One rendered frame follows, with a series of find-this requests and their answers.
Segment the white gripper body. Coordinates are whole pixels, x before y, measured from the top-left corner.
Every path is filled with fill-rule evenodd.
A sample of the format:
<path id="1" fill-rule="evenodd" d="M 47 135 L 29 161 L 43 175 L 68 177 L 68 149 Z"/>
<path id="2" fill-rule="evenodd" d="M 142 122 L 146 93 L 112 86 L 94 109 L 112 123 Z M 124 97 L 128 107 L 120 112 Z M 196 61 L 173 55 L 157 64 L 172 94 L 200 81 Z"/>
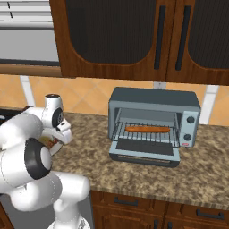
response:
<path id="1" fill-rule="evenodd" d="M 70 129 L 67 129 L 66 131 L 54 131 L 53 136 L 64 145 L 69 144 L 72 141 L 72 131 Z"/>

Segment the kebab skewer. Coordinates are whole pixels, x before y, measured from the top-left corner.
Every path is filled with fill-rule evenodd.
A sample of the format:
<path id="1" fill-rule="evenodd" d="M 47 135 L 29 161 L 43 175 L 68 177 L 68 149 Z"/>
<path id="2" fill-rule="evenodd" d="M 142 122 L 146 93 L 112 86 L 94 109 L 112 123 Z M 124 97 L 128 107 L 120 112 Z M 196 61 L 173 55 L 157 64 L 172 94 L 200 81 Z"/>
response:
<path id="1" fill-rule="evenodd" d="M 49 137 L 43 136 L 39 139 L 41 143 L 43 143 L 47 148 L 52 148 L 57 142 L 58 139 L 50 139 Z"/>

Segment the toaster oven door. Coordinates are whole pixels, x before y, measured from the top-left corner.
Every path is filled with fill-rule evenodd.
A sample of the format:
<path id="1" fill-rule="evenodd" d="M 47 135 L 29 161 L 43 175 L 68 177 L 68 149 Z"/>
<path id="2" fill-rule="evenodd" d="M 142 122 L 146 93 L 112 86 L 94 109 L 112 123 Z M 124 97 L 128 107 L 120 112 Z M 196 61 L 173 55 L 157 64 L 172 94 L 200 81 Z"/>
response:
<path id="1" fill-rule="evenodd" d="M 113 141 L 109 155 L 114 161 L 163 167 L 177 167 L 180 164 L 179 149 L 171 143 L 146 140 Z"/>

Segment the baguette bread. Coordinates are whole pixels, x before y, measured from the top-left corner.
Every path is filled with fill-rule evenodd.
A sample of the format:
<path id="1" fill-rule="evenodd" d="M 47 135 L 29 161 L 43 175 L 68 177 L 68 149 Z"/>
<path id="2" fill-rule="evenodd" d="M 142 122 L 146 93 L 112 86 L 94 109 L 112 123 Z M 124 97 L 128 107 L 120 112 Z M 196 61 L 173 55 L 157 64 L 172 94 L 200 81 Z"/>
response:
<path id="1" fill-rule="evenodd" d="M 167 133 L 170 132 L 169 127 L 161 126 L 126 126 L 127 132 L 145 132 L 145 133 Z"/>

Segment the grey toaster oven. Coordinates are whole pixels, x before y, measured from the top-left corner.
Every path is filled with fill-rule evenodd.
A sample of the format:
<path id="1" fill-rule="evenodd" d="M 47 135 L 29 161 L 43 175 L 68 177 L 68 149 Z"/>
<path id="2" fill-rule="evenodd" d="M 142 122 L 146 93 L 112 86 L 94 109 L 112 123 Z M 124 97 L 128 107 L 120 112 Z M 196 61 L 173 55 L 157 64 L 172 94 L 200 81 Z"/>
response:
<path id="1" fill-rule="evenodd" d="M 187 123 L 193 116 L 194 123 Z M 114 89 L 108 103 L 108 137 L 118 123 L 140 123 L 173 126 L 176 128 L 180 147 L 191 148 L 195 144 L 199 125 L 200 105 L 191 91 L 165 89 Z M 183 136 L 191 135 L 186 141 Z"/>

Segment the wooden lower cupboard door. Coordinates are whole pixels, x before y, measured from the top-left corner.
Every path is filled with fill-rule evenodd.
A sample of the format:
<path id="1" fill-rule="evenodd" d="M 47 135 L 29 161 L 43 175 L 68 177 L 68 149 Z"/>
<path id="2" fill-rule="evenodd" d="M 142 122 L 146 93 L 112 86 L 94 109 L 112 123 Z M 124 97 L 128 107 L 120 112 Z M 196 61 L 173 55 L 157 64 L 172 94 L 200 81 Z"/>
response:
<path id="1" fill-rule="evenodd" d="M 95 229 L 154 229 L 154 220 L 162 228 L 163 217 L 153 214 L 94 206 L 93 217 Z"/>
<path id="2" fill-rule="evenodd" d="M 167 229 L 168 222 L 172 222 L 173 229 L 229 229 L 229 225 L 202 223 L 198 221 L 180 220 L 175 218 L 167 218 L 163 229 Z"/>

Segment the wooden cupboard door dark panel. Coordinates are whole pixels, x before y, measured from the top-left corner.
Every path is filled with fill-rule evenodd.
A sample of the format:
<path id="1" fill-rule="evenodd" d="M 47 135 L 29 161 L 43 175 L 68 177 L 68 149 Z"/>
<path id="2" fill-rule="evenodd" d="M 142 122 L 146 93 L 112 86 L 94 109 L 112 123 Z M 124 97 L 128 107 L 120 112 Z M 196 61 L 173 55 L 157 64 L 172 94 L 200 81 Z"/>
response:
<path id="1" fill-rule="evenodd" d="M 61 73 L 131 81 L 164 81 L 176 0 L 49 0 Z M 154 69 L 159 7 L 165 21 Z"/>
<path id="2" fill-rule="evenodd" d="M 176 71 L 185 5 L 191 15 L 182 68 Z M 229 86 L 229 0 L 176 0 L 166 80 Z"/>

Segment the black hob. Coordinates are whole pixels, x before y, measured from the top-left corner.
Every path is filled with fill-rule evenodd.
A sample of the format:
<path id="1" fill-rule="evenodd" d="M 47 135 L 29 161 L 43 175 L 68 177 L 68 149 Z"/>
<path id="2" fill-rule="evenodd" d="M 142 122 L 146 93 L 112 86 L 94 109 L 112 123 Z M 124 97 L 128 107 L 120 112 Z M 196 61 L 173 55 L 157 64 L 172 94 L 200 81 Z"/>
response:
<path id="1" fill-rule="evenodd" d="M 25 111 L 27 107 L 24 107 L 23 109 L 6 109 L 6 108 L 0 108 L 0 121 L 4 122 L 12 117 L 22 113 Z"/>

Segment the wooden drawer front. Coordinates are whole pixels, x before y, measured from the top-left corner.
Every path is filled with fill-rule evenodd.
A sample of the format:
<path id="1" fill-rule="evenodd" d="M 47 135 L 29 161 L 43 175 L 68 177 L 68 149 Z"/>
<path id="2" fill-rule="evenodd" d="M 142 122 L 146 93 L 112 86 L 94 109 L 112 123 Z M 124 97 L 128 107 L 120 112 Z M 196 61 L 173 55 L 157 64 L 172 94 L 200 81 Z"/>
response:
<path id="1" fill-rule="evenodd" d="M 118 199 L 126 200 L 126 201 L 137 200 L 138 206 L 134 207 L 134 206 L 116 204 L 115 197 L 118 197 Z M 108 193 L 102 191 L 92 191 L 91 199 L 93 205 L 102 205 L 102 206 L 112 207 L 112 208 L 131 209 L 135 211 L 149 212 L 156 215 L 163 215 L 166 207 L 166 202 L 162 200 L 144 199 L 140 197 L 132 197 L 127 195 Z"/>
<path id="2" fill-rule="evenodd" d="M 204 213 L 217 215 L 219 212 L 224 213 L 225 220 L 216 220 L 212 218 L 205 218 L 196 215 L 196 210 L 200 209 Z M 165 212 L 165 220 L 167 218 L 175 218 L 180 220 L 198 221 L 202 223 L 216 223 L 221 225 L 229 225 L 229 210 L 204 208 L 197 206 L 190 206 L 178 203 L 169 203 L 167 211 Z"/>

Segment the silver range hood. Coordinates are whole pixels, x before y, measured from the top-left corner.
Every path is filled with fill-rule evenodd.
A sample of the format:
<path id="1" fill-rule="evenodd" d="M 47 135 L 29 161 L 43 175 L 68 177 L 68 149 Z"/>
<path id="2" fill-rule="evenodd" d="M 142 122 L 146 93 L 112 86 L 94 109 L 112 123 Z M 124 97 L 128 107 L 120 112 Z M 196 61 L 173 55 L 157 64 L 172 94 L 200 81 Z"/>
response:
<path id="1" fill-rule="evenodd" d="M 0 0 L 0 64 L 59 65 L 49 0 Z"/>

